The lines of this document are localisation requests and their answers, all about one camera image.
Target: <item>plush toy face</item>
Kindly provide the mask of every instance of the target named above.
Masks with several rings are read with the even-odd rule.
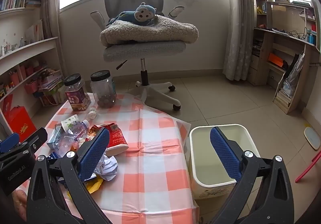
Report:
[[[141,6],[138,9],[136,9],[136,12],[134,14],[134,17],[138,22],[145,22],[149,19],[154,18],[154,16],[155,14],[144,6]]]

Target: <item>blue gripper pad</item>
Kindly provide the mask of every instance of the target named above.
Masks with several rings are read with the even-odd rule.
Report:
[[[210,133],[211,144],[222,162],[227,174],[236,182],[242,176],[240,160],[227,143],[227,138],[218,127],[214,127]]]
[[[0,153],[10,151],[19,142],[19,134],[16,132],[11,134],[8,138],[0,142]]]
[[[78,154],[78,177],[82,181],[91,177],[107,145],[109,144],[109,131],[102,128],[89,142],[84,142],[77,151]]]

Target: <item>human hand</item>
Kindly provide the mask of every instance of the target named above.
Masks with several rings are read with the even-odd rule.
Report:
[[[27,221],[27,195],[23,190],[14,190],[12,192],[13,204],[19,216]]]

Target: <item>yellow wrapper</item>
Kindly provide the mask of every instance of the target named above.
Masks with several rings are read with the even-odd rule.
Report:
[[[96,190],[99,189],[99,187],[101,186],[103,181],[104,181],[104,179],[102,177],[100,177],[99,175],[97,175],[96,178],[86,181],[84,184],[85,184],[87,190],[89,191],[89,193],[92,194],[93,192],[95,192]]]

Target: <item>plastic jar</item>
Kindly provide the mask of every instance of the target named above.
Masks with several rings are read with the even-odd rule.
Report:
[[[111,108],[115,105],[116,90],[114,80],[108,70],[98,71],[90,76],[91,89],[99,107]]]
[[[88,92],[85,87],[84,80],[80,74],[73,74],[65,78],[66,95],[71,108],[74,111],[86,110],[91,102]]]

